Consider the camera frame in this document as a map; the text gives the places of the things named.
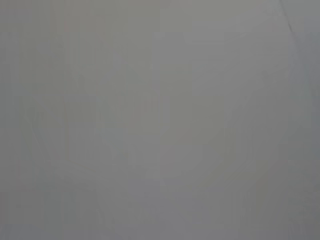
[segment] gray wall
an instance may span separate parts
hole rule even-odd
[[[288,237],[288,161],[316,178],[317,119],[278,1],[0,11],[8,239]]]

